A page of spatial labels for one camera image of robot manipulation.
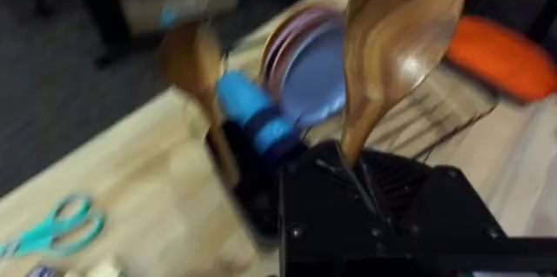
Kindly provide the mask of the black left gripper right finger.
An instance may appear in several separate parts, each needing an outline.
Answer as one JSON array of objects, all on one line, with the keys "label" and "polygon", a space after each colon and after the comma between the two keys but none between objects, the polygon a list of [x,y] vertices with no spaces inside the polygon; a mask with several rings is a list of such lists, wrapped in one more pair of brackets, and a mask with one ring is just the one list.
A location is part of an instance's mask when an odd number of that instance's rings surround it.
[{"label": "black left gripper right finger", "polygon": [[359,176],[393,217],[394,230],[435,251],[479,251],[507,235],[461,170],[387,152],[360,154]]}]

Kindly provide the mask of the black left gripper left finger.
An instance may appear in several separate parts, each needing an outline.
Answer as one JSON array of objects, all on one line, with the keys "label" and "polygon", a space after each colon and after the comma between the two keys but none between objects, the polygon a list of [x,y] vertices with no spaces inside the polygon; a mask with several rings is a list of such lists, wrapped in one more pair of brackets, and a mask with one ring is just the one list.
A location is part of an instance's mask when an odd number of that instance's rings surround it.
[{"label": "black left gripper left finger", "polygon": [[280,180],[283,276],[390,276],[392,230],[378,190],[338,143],[303,153]]}]

